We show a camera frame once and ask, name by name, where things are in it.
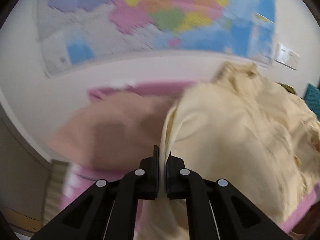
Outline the olive brown garment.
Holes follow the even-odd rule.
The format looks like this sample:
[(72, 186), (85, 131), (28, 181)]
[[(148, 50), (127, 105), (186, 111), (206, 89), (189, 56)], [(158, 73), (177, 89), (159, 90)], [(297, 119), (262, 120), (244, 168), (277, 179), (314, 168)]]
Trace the olive brown garment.
[(294, 95), (297, 94), (293, 87), (291, 87), (287, 84), (280, 83), (280, 82), (278, 84), (281, 85), (281, 87), (283, 87), (284, 89), (286, 89), (286, 91), (288, 91), (289, 93), (294, 94)]

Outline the white wall socket panel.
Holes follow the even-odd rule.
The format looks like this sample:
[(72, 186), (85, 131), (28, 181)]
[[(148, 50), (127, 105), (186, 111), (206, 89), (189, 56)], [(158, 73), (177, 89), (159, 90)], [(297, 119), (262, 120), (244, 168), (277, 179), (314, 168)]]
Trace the white wall socket panel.
[(275, 52), (274, 60), (277, 63), (283, 64), (292, 70), (297, 70), (300, 56), (294, 53), (292, 50), (278, 43)]

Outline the cream beige jacket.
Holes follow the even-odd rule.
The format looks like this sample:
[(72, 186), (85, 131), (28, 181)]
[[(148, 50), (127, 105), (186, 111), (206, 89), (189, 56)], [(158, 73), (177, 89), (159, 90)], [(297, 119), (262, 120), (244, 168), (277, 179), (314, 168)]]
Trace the cream beige jacket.
[(284, 224), (319, 183), (319, 120), (256, 64), (225, 62), (169, 109), (161, 175), (169, 156), (203, 179), (230, 182), (289, 237)]

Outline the pink daisy bed sheet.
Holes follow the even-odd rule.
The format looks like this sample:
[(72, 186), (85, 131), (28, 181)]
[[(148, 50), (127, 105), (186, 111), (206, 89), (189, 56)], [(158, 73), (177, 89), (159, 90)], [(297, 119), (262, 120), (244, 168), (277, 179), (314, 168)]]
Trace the pink daisy bed sheet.
[(74, 163), (127, 172), (160, 146), (208, 180), (225, 178), (289, 232), (319, 182), (319, 121), (267, 80), (197, 83), (178, 98), (120, 92), (78, 111), (57, 149)]

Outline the teal perforated storage rack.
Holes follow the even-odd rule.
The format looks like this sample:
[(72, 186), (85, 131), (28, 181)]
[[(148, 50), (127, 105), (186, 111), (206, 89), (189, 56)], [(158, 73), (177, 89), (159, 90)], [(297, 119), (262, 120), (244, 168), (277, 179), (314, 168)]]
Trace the teal perforated storage rack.
[(320, 119), (320, 91), (312, 84), (308, 84), (306, 93), (304, 95), (304, 101), (310, 110), (315, 113), (317, 119)]

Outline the colourful wall map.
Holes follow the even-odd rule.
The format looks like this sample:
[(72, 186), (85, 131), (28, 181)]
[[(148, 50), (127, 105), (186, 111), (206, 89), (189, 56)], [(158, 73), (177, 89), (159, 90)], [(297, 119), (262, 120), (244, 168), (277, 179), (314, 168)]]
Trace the colourful wall map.
[(47, 75), (156, 50), (204, 50), (271, 61), (275, 0), (38, 0)]

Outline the folded peach pink garment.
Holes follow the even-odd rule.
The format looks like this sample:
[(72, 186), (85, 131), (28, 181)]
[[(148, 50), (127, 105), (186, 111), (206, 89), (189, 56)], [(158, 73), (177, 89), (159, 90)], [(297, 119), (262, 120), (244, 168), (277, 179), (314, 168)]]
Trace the folded peach pink garment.
[(75, 112), (47, 145), (83, 167), (135, 169), (160, 145), (167, 112), (179, 96), (116, 92)]

